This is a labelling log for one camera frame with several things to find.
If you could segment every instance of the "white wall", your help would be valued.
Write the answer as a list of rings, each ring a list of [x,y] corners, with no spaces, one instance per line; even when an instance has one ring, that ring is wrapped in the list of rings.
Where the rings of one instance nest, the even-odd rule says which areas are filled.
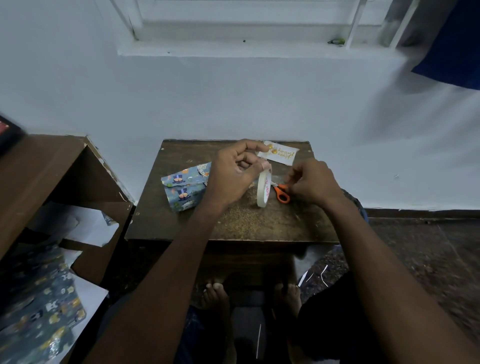
[[[1,113],[90,135],[135,199],[164,138],[249,137],[309,140],[367,207],[480,209],[480,93],[400,58],[122,57],[94,0],[3,1],[0,34]]]

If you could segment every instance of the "hand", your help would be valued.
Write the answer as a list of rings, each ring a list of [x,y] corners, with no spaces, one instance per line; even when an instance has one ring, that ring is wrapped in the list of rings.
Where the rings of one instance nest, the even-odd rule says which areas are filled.
[[[285,178],[288,192],[320,207],[345,196],[325,162],[310,158],[296,163]]]
[[[262,142],[248,139],[220,150],[210,168],[203,204],[225,210],[243,196],[263,170],[271,168],[266,159],[247,152],[247,149],[268,152],[268,146]]]

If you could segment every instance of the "roll of tape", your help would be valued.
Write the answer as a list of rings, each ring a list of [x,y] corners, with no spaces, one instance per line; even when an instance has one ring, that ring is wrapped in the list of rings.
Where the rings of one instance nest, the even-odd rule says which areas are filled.
[[[272,183],[272,171],[264,170],[258,177],[257,205],[259,207],[267,206],[268,195]]]

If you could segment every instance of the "wrapped box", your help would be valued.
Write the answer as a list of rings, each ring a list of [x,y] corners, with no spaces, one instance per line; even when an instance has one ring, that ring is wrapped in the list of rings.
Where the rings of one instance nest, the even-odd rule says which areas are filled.
[[[200,164],[162,177],[168,203],[174,212],[198,205],[205,193],[211,165],[211,162]]]

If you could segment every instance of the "scissors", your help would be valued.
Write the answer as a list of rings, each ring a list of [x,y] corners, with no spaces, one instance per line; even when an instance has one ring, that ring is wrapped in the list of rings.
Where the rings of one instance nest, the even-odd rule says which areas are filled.
[[[287,186],[284,184],[278,184],[275,182],[271,182],[271,185],[275,189],[276,192],[276,199],[283,204],[287,204],[290,202],[290,196],[285,192],[287,190]]]

